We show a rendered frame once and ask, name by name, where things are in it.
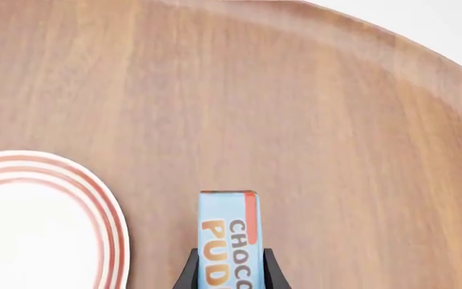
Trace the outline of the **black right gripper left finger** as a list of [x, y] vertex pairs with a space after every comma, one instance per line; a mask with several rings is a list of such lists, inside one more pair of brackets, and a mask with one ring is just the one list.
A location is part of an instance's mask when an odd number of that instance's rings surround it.
[[198, 289], [198, 249], [191, 249], [187, 262], [172, 289]]

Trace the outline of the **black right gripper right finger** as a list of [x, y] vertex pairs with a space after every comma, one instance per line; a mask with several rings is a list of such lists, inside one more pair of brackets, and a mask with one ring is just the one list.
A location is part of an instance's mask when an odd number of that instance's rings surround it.
[[265, 248], [263, 253], [265, 289], [290, 289], [290, 284], [282, 273], [273, 250]]

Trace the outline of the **light blue chocolate pudding box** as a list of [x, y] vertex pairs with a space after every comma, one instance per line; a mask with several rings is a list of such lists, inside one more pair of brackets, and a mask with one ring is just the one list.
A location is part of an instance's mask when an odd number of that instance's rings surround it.
[[198, 199], [198, 289], [265, 289], [259, 197], [205, 191]]

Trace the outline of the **white plate with red rings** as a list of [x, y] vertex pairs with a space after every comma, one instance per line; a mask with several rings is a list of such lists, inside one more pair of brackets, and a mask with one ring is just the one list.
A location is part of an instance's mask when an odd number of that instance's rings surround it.
[[39, 151], [0, 151], [0, 289], [126, 289], [130, 238], [90, 170]]

